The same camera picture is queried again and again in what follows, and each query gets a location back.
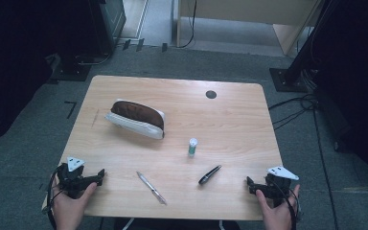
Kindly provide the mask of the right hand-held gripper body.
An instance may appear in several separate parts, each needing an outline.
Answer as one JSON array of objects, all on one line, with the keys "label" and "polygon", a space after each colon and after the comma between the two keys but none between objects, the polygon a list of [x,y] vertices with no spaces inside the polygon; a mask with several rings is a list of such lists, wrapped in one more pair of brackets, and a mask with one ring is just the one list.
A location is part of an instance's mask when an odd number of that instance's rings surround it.
[{"label": "right hand-held gripper body", "polygon": [[292,180],[298,181],[299,176],[283,166],[276,166],[266,170],[265,184],[260,188],[264,196],[273,200],[273,206],[279,206],[289,196]]}]

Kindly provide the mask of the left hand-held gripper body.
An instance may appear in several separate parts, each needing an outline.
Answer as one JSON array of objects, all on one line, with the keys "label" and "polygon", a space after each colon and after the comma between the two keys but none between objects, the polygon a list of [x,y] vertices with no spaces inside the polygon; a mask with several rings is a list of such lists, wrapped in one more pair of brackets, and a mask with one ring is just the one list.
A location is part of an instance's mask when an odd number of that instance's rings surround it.
[{"label": "left hand-held gripper body", "polygon": [[68,157],[67,162],[58,167],[59,187],[72,198],[76,198],[91,184],[88,178],[82,176],[83,164],[84,161],[79,158]]}]

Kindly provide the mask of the person's left hand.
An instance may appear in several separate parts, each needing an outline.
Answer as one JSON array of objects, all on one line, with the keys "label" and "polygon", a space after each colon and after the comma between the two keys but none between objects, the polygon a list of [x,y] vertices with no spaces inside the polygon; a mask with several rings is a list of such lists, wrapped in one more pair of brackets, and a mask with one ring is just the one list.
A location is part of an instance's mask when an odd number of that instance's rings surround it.
[{"label": "person's left hand", "polygon": [[52,191],[57,193],[53,201],[53,214],[57,230],[77,230],[84,216],[90,197],[97,189],[96,183],[91,183],[83,194],[73,199],[59,191],[58,185],[53,183]]}]

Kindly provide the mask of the person's right hand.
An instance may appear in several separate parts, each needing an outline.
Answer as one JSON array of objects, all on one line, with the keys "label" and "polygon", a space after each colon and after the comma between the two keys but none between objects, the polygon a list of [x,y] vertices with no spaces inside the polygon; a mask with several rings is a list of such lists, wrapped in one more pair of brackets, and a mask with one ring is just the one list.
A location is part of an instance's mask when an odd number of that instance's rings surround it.
[{"label": "person's right hand", "polygon": [[298,210],[296,198],[299,195],[299,190],[300,185],[297,184],[293,190],[294,195],[290,196],[287,202],[275,208],[270,208],[263,192],[257,191],[256,197],[263,213],[265,230],[292,230]]}]

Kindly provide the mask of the black pen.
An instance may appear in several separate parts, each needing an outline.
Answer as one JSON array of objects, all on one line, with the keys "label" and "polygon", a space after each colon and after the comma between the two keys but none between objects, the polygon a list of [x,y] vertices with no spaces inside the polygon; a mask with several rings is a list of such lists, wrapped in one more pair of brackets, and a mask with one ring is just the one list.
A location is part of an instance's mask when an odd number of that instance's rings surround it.
[{"label": "black pen", "polygon": [[206,174],[204,174],[198,180],[198,184],[200,186],[206,184],[214,176],[214,174],[217,173],[220,169],[221,169],[221,165],[217,165],[216,167],[214,167],[213,169],[211,169],[209,172],[207,172]]}]

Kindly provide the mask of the silver pen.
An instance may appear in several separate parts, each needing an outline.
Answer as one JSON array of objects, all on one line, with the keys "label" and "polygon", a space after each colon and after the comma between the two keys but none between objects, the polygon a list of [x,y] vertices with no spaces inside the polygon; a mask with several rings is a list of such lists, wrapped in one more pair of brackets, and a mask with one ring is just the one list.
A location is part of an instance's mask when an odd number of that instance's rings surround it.
[{"label": "silver pen", "polygon": [[167,200],[156,190],[154,186],[151,185],[151,183],[146,179],[146,177],[140,172],[136,173],[138,177],[141,179],[141,181],[151,190],[152,194],[157,198],[159,203],[163,205],[168,205]]}]

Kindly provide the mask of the white and brown pencil case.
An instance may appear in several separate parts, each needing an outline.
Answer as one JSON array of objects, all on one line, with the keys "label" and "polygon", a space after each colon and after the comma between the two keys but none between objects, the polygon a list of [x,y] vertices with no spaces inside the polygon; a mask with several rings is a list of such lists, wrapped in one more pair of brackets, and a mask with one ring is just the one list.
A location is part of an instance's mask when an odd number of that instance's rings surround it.
[{"label": "white and brown pencil case", "polygon": [[147,105],[118,99],[105,118],[114,125],[147,136],[163,139],[165,114]]}]

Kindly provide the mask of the white-capped green glue stick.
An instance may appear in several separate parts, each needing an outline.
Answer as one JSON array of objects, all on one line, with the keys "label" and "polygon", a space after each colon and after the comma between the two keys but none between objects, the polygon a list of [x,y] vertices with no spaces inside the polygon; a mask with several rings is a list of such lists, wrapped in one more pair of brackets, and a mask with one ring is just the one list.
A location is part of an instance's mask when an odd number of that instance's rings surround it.
[{"label": "white-capped green glue stick", "polygon": [[188,155],[190,157],[195,156],[197,144],[198,144],[198,141],[196,138],[191,138],[189,140]]}]

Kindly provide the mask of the person's dark clothing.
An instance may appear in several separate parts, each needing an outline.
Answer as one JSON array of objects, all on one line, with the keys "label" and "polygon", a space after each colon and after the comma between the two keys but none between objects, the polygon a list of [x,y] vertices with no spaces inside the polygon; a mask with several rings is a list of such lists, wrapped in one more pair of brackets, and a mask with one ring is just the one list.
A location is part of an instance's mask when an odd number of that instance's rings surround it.
[{"label": "person's dark clothing", "polygon": [[114,230],[241,230],[234,220],[115,218]]}]

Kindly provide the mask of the black metal stand with base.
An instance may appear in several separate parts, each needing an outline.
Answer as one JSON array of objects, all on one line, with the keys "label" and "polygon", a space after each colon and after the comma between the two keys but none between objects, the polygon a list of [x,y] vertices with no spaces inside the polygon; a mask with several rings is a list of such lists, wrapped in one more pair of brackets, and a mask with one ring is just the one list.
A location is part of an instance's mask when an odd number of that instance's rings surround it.
[{"label": "black metal stand with base", "polygon": [[289,68],[270,68],[269,74],[278,92],[307,92],[302,73],[317,65],[320,60],[313,56],[313,44],[318,33],[323,29],[334,10],[334,4],[338,0],[317,0],[322,5],[321,11],[315,21],[314,29],[308,36],[300,52],[295,57]]}]

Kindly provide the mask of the black stand base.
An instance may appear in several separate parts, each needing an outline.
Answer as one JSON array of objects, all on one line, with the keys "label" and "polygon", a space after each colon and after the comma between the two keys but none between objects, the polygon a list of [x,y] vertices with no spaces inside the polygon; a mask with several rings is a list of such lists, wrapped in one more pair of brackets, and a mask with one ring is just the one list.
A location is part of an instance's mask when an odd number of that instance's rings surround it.
[{"label": "black stand base", "polygon": [[110,58],[110,54],[100,56],[78,55],[59,61],[54,69],[51,81],[86,81],[92,66],[101,65]]}]

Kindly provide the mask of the dark curtain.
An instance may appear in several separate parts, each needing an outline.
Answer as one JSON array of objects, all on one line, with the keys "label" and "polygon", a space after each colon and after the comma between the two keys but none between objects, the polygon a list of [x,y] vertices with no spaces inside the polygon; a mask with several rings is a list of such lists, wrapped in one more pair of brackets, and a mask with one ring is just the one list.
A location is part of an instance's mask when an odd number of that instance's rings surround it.
[{"label": "dark curtain", "polygon": [[313,37],[314,82],[346,121],[339,139],[368,164],[368,0],[332,0]]},{"label": "dark curtain", "polygon": [[46,57],[60,41],[72,0],[0,0],[0,137],[52,75]]}]

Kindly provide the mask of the black cabinet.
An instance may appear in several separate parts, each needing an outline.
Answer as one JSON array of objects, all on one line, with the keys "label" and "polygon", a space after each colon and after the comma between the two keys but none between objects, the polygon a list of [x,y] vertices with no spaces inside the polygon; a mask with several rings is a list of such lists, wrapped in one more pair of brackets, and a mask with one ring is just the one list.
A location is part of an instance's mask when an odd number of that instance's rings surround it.
[{"label": "black cabinet", "polygon": [[88,0],[98,55],[113,53],[126,23],[123,0]]}]

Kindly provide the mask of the light wooden furniture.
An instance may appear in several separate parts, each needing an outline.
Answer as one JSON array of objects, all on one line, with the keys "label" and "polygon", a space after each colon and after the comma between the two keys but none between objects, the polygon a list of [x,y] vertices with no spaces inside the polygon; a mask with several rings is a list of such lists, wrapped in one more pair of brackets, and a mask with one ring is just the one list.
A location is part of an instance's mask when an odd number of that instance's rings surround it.
[{"label": "light wooden furniture", "polygon": [[177,0],[176,44],[180,45],[181,18],[271,24],[281,49],[290,55],[306,27],[314,24],[324,0]]}]

